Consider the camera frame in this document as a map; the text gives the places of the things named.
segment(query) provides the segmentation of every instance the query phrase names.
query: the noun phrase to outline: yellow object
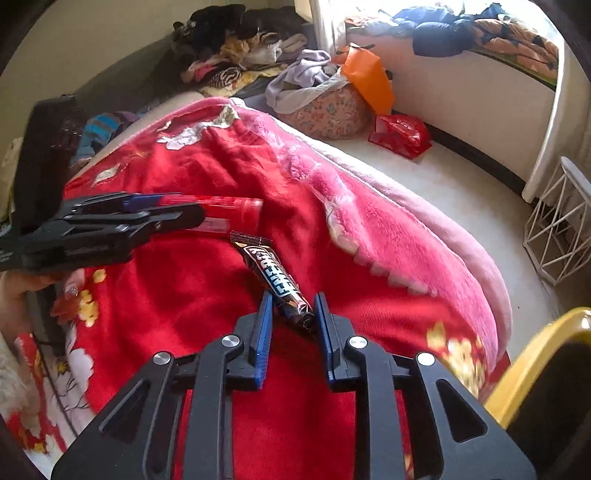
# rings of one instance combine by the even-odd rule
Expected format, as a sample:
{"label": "yellow object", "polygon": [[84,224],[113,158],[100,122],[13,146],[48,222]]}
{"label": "yellow object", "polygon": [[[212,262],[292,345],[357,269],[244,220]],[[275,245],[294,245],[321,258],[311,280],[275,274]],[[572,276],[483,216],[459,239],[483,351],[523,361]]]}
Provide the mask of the yellow object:
{"label": "yellow object", "polygon": [[516,418],[519,407],[554,354],[571,341],[587,343],[591,348],[591,309],[571,310],[546,326],[503,375],[485,408],[504,429]]}
{"label": "yellow object", "polygon": [[92,273],[92,280],[95,283],[101,283],[101,282],[105,281],[106,278],[107,278],[107,273],[104,268],[101,268],[99,270],[95,270]]}
{"label": "yellow object", "polygon": [[99,318],[99,305],[92,299],[92,293],[89,290],[80,292],[78,316],[88,328],[92,327]]}

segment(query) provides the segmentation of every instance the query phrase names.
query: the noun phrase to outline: human hand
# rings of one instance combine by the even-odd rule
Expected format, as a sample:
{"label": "human hand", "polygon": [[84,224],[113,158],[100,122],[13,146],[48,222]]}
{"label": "human hand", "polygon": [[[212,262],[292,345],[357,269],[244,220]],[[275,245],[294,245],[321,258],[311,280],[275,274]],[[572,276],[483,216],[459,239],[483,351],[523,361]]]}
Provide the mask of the human hand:
{"label": "human hand", "polygon": [[61,322],[74,318],[76,312],[74,311],[72,314],[72,304],[77,305],[77,282],[80,278],[83,279],[82,270],[77,270],[74,274],[49,275],[34,275],[19,270],[3,272],[0,277],[0,332],[6,343],[12,345],[18,335],[31,332],[31,319],[25,301],[25,293],[28,291],[39,291],[65,280],[64,295],[56,300],[54,309],[59,301],[67,308],[62,308],[55,313],[52,309],[51,314],[59,317]]}

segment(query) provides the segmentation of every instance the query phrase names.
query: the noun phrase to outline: blue gripper pad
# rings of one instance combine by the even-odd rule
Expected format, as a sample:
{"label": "blue gripper pad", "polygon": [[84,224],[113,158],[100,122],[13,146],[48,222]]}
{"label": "blue gripper pad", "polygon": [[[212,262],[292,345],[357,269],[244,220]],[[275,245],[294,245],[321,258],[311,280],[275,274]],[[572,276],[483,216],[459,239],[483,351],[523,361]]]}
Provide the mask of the blue gripper pad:
{"label": "blue gripper pad", "polygon": [[265,291],[256,316],[256,324],[252,334],[249,352],[249,362],[255,367],[255,383],[257,389],[262,387],[262,383],[267,376],[272,327],[273,297],[270,292]]}

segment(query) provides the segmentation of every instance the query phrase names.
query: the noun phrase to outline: clothing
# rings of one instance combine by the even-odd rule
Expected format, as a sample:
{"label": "clothing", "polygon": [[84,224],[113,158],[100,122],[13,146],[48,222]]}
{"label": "clothing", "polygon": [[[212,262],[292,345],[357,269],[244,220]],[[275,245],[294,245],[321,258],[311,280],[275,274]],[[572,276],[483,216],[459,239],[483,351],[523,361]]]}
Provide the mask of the clothing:
{"label": "clothing", "polygon": [[215,88],[224,88],[236,82],[242,76],[240,67],[228,67],[216,72],[208,81],[207,85]]}
{"label": "clothing", "polygon": [[499,15],[507,15],[507,12],[503,9],[501,4],[490,4],[486,7],[482,12],[477,15],[460,15],[460,18],[465,18],[467,20],[498,20]]}
{"label": "clothing", "polygon": [[[172,49],[177,57],[203,61],[220,53],[227,36],[236,42],[248,42],[257,35],[276,32],[277,40],[282,40],[301,33],[303,24],[304,20],[294,7],[247,11],[241,4],[211,5],[194,12],[184,25],[181,22],[173,24]],[[230,51],[236,53],[244,50],[239,44],[230,47]]]}
{"label": "clothing", "polygon": [[229,59],[233,64],[240,65],[244,55],[250,51],[251,47],[257,46],[259,41],[259,34],[248,40],[239,40],[234,36],[227,37],[226,42],[220,48],[220,55]]}
{"label": "clothing", "polygon": [[200,82],[209,72],[217,70],[215,65],[204,65],[195,70],[195,82]]}
{"label": "clothing", "polygon": [[501,20],[476,20],[473,33],[476,44],[484,49],[514,59],[547,79],[558,78],[558,48],[537,32]]}
{"label": "clothing", "polygon": [[244,13],[236,35],[240,39],[252,38],[258,32],[277,32],[282,40],[301,33],[306,21],[292,5],[281,8],[249,9]]}
{"label": "clothing", "polygon": [[399,20],[394,22],[389,18],[368,18],[359,26],[350,23],[348,20],[349,19],[346,21],[347,32],[356,33],[361,31],[364,35],[369,35],[370,37],[377,37],[380,35],[391,35],[400,38],[409,37],[417,27],[417,24],[410,20]]}
{"label": "clothing", "polygon": [[329,63],[330,54],[323,50],[302,50],[298,59],[285,71],[283,80],[304,88],[319,85],[329,79],[322,69]]}
{"label": "clothing", "polygon": [[193,12],[185,26],[178,27],[175,23],[174,49],[191,52],[193,60],[207,60],[220,51],[226,42],[226,32],[234,32],[239,27],[245,11],[244,5],[234,4],[211,5]]}
{"label": "clothing", "polygon": [[252,48],[242,59],[241,66],[250,68],[254,66],[274,65],[281,56],[281,41],[278,40],[271,44],[259,44]]}
{"label": "clothing", "polygon": [[306,48],[307,44],[308,38],[301,33],[283,40],[280,44],[281,55],[279,55],[277,61],[291,63],[297,60],[297,57],[300,56],[301,51]]}
{"label": "clothing", "polygon": [[[325,51],[303,50],[298,59],[267,87],[267,105],[278,113],[293,113],[323,92],[346,85],[344,75],[329,77],[324,73],[323,67],[328,66],[330,61],[330,55]],[[291,85],[303,88],[288,88]]]}
{"label": "clothing", "polygon": [[269,67],[264,70],[260,71],[253,71],[247,70],[246,72],[242,72],[242,75],[237,80],[233,81],[230,85],[227,85],[222,88],[217,88],[213,86],[204,86],[199,88],[199,92],[204,94],[205,96],[215,96],[215,97],[225,97],[230,98],[236,95],[240,90],[244,87],[253,83],[259,77],[276,77],[279,75],[283,70],[285,70],[287,66],[285,64],[279,64],[273,67]]}
{"label": "clothing", "polygon": [[139,117],[131,112],[102,113],[87,121],[70,164],[94,157],[107,143]]}
{"label": "clothing", "polygon": [[413,51],[421,57],[452,57],[473,45],[472,24],[468,20],[457,20],[451,25],[424,22],[413,31]]}
{"label": "clothing", "polygon": [[324,92],[338,90],[349,83],[347,77],[340,69],[326,82],[315,87],[291,89],[279,91],[277,85],[273,85],[279,77],[273,80],[267,87],[265,97],[269,105],[276,113],[289,114],[304,108]]}
{"label": "clothing", "polygon": [[445,7],[428,7],[426,5],[420,7],[404,8],[397,14],[392,16],[394,22],[410,20],[420,25],[423,22],[440,22],[451,24],[454,23],[457,17]]}
{"label": "clothing", "polygon": [[207,66],[214,66],[214,68],[215,68],[215,65],[218,65],[219,63],[221,63],[225,60],[226,59],[224,57],[222,57],[221,55],[214,55],[213,57],[210,57],[209,59],[207,59],[205,61],[196,60],[191,65],[189,65],[189,68],[187,68],[187,70],[185,70],[184,72],[181,73],[181,80],[184,83],[191,83],[192,81],[194,81],[196,79],[196,77],[195,77],[196,71],[200,70],[201,68],[207,67]]}

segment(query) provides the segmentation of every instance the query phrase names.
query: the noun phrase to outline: white wall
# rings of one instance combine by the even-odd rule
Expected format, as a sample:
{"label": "white wall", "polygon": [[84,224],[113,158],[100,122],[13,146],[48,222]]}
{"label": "white wall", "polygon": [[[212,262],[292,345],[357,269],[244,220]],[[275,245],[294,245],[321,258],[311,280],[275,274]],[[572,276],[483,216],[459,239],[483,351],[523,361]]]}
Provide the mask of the white wall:
{"label": "white wall", "polygon": [[[230,0],[57,0],[0,76],[0,155],[22,135],[37,100],[71,93],[136,50],[172,32],[173,22]],[[248,8],[293,0],[236,0]]]}
{"label": "white wall", "polygon": [[394,108],[478,148],[527,180],[550,119],[554,92],[523,72],[465,51],[432,59],[412,39],[349,35],[372,49],[394,75]]}
{"label": "white wall", "polygon": [[558,88],[544,142],[522,193],[527,202],[542,194],[562,155],[572,159],[587,175],[591,173],[585,165],[589,158],[585,150],[589,146],[580,152],[584,131],[591,128],[591,124],[587,126],[591,83],[566,42],[560,39],[557,45],[561,58]]}

